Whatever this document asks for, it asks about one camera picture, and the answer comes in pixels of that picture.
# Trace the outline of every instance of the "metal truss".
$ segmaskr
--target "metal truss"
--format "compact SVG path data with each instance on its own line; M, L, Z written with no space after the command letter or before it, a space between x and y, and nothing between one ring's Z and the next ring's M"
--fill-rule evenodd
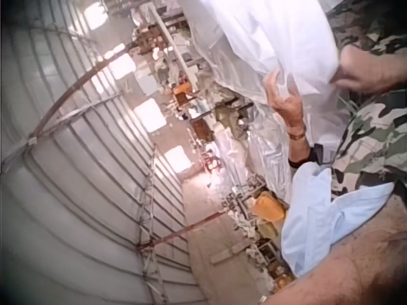
M141 212L139 218L139 245L153 240L154 229L154 179L155 179L156 145L149 162L149 171L146 177L146 185L141 195ZM151 298L156 305L170 304L165 292L163 278L158 267L157 256L154 247L144 248L141 252L143 262L143 277L149 288Z

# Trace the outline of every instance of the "corrugated metal wall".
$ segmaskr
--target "corrugated metal wall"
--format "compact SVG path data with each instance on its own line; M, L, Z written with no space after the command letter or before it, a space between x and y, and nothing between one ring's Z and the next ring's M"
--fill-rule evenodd
M77 3L12 5L2 6L2 157L97 58L96 45L81 36L90 29ZM59 116L117 94L112 80L109 71L100 73L96 85L90 81L76 92ZM135 251L152 147L126 101L116 97L40 140L2 174L6 294L22 304L152 304ZM180 182L162 157L157 163L158 237L181 229L185 219ZM170 302L206 304L186 239L159 246L157 253Z

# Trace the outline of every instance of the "hand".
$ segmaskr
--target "hand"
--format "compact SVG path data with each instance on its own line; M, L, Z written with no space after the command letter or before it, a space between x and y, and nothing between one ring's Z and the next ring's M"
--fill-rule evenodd
M400 65L403 61L397 55L376 56L348 45L341 52L340 68L331 82L356 92L383 93L397 85Z
M282 98L277 88L279 71L274 71L265 78L265 90L268 105L281 115L287 125L289 133L296 134L304 131L303 107L297 87L289 88L288 98Z

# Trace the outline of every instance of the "dirt floor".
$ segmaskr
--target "dirt floor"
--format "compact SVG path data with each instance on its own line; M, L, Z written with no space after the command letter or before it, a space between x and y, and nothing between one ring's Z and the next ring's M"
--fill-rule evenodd
M184 182L186 222L192 224L221 209L220 198L206 187L201 173ZM265 281L241 252L232 258L212 265L210 257L244 240L241 231L234 231L227 215L212 220L188 235L191 266L210 305L257 304L266 294Z

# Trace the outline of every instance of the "light blue fabric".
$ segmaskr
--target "light blue fabric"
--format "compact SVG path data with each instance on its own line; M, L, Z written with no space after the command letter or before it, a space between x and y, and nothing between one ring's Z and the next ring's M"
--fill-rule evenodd
M331 170L305 163L295 173L290 209L282 228L282 255L296 276L314 268L331 245L381 209L394 184L362 187L331 202Z

